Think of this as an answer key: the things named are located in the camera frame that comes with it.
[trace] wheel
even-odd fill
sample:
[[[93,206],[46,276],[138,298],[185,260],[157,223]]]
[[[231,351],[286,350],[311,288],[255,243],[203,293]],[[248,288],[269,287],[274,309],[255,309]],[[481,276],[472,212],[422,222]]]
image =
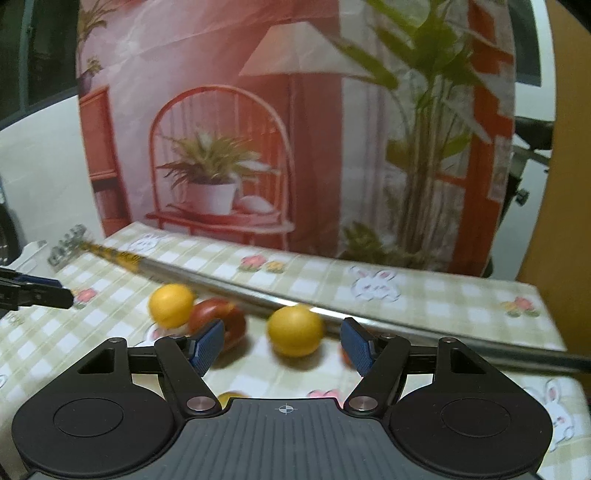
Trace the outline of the wheel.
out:
[[[20,254],[14,222],[6,207],[0,203],[0,265],[10,265]]]

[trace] crosshair symbol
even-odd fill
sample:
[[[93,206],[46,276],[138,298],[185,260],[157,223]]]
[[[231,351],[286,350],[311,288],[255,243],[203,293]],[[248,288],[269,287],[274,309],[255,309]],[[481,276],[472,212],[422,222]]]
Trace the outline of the crosshair symbol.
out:
[[[287,415],[288,413],[291,413],[294,410],[297,410],[297,408],[294,408],[291,405],[288,405],[286,403],[285,405],[282,405],[281,407],[276,408],[276,410],[279,410],[281,413],[284,413],[285,415]]]

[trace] tablecloth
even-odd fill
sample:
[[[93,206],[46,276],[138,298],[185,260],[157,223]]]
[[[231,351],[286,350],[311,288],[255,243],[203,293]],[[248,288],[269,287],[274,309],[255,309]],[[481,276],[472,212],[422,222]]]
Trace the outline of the tablecloth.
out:
[[[319,302],[451,334],[564,349],[538,292],[520,283],[388,269],[384,275],[388,295],[379,298],[379,289],[359,295],[355,286],[360,278],[373,279],[382,272],[371,265],[188,237],[140,223],[119,231],[105,244],[236,283],[288,293],[308,304]],[[256,272],[241,270],[245,258],[258,255],[267,264],[283,263],[283,272],[272,273],[264,265]],[[136,345],[145,340],[151,327],[147,303],[158,283],[92,254],[81,255],[56,276],[68,288],[92,288],[97,295],[81,310],[30,307],[0,320],[0,461],[13,473],[22,471],[9,433],[17,408],[106,338],[120,336]],[[508,303],[517,305],[517,310],[510,310],[514,316],[508,315]],[[527,308],[533,308],[535,316],[527,313]],[[568,377],[509,376],[527,388],[556,420],[552,451],[540,470],[542,477],[591,478],[591,420],[581,386]],[[333,388],[347,396],[359,377],[342,364],[336,339],[326,338],[321,351],[304,364],[276,357],[265,338],[263,321],[252,317],[249,341],[220,359],[206,381],[216,394],[239,390],[263,398],[289,398]],[[405,392],[429,381],[425,375],[411,377]]]

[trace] printed fabric backdrop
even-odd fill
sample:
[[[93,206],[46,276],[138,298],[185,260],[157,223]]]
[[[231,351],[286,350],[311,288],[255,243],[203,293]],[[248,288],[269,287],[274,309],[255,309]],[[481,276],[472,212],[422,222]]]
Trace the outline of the printed fabric backdrop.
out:
[[[514,127],[505,0],[83,0],[78,35],[107,235],[481,275]]]

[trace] gray ribbed plate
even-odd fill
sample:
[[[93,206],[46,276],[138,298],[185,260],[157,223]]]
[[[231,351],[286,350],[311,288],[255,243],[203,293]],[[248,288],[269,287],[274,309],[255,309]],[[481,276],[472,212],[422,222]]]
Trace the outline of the gray ribbed plate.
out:
[[[35,473],[33,480],[48,477]],[[334,400],[235,399],[191,420],[175,444],[124,480],[435,480],[396,450],[375,420]]]

